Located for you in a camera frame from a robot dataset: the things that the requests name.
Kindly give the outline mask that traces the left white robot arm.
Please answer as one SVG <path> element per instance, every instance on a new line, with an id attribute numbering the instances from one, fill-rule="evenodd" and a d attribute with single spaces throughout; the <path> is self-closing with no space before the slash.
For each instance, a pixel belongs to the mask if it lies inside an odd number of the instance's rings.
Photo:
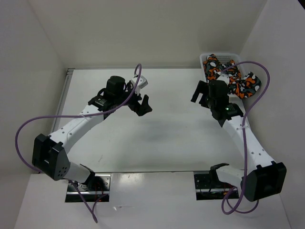
<path id="1" fill-rule="evenodd" d="M 91 190 L 95 185 L 95 172 L 85 165 L 71 162 L 68 159 L 69 151 L 121 104 L 128 106 L 138 116 L 151 112 L 149 97 L 140 94 L 147 84 L 143 76 L 134 77 L 129 82 L 120 76 L 111 76 L 106 87 L 88 102 L 77 118 L 48 136 L 40 134 L 35 138 L 32 155 L 34 167 L 55 181 L 72 180 L 78 182 L 83 190 Z"/>

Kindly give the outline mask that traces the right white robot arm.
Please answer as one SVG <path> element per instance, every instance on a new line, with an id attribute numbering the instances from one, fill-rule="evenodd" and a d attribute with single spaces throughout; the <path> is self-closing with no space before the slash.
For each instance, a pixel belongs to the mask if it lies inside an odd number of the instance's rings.
<path id="1" fill-rule="evenodd" d="M 209 109 L 212 117 L 232 138 L 247 162 L 244 170 L 220 163 L 210 168 L 209 182 L 213 187 L 227 183 L 237 187 L 239 194 L 250 202 L 281 193 L 286 166 L 276 162 L 262 147 L 246 123 L 240 106 L 230 102 L 223 81 L 199 81 L 191 102 Z"/>

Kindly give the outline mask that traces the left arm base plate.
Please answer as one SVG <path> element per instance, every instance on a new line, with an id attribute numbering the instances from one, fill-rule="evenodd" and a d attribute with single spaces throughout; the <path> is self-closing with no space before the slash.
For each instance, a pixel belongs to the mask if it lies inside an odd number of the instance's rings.
<path id="1" fill-rule="evenodd" d="M 69 182 L 67 186 L 65 202 L 82 202 L 82 199 L 79 196 L 79 193 L 76 188 L 82 194 L 83 198 L 89 203 L 94 203 L 95 201 L 109 202 L 111 177 L 111 174 L 98 173 L 95 176 L 93 185 L 91 185 L 90 187 L 87 187 L 84 184 L 81 184 L 76 181 L 73 181 L 74 185 Z"/>

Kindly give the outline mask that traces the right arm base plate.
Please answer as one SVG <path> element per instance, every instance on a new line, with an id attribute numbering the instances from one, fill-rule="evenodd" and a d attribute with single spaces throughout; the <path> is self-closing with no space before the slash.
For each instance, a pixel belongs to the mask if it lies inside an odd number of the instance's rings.
<path id="1" fill-rule="evenodd" d="M 194 172 L 196 200 L 221 200 L 233 187 L 230 184 L 212 182 L 208 171 Z"/>

